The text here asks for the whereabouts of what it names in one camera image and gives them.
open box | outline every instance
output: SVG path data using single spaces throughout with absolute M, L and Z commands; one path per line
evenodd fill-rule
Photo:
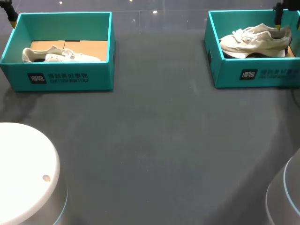
M 232 31 L 261 23 L 274 27 L 273 10 L 209 11 L 205 31 L 205 48 L 216 88 L 299 87 L 300 31 L 299 11 L 284 11 L 281 26 L 290 25 L 292 41 L 289 57 L 226 59 L 219 39 Z
M 52 43 L 61 47 L 57 41 L 102 61 L 22 62 L 24 48 L 38 43 L 45 50 Z M 19 15 L 0 66 L 15 91 L 112 90 L 114 50 L 111 12 L 25 13 Z

dark background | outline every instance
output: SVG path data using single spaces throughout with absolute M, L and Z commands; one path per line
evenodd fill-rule
M 114 90 L 15 93 L 0 120 L 37 128 L 60 156 L 77 225 L 259 225 L 277 171 L 300 147 L 290 90 L 214 88 L 210 9 L 275 0 L 15 0 L 17 12 L 112 11 Z M 11 27 L 0 14 L 0 50 Z M 300 92 L 295 91 L 300 101 Z

brown cardboard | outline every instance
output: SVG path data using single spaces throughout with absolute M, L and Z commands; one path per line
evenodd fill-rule
M 65 41 L 64 49 L 71 49 L 75 53 L 82 53 L 106 61 L 107 41 Z
M 295 56 L 294 56 L 294 53 L 292 52 L 290 46 L 288 46 L 288 48 L 287 48 L 287 54 L 286 54 L 286 57 L 292 57 L 292 58 L 295 57 Z
M 32 41 L 30 48 L 35 51 L 48 50 L 55 45 L 58 48 L 64 48 L 65 41 Z

white sneaker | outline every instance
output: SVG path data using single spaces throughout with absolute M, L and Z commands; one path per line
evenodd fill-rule
M 96 57 L 84 55 L 82 53 L 75 53 L 71 49 L 61 49 L 54 45 L 45 51 L 34 51 L 30 48 L 25 48 L 23 50 L 22 57 L 23 62 L 101 61 Z
M 268 57 L 285 57 L 285 49 L 289 46 L 292 38 L 289 26 L 278 31 L 263 23 L 232 33 L 221 38 L 220 45 L 224 53 L 239 59 L 244 59 L 253 53 Z

metallic cylinder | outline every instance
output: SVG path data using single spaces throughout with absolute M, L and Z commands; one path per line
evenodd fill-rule
M 59 156 L 44 134 L 26 125 L 0 123 L 0 177 L 1 225 L 70 224 Z
M 300 224 L 300 151 L 270 183 L 265 207 L 270 225 Z

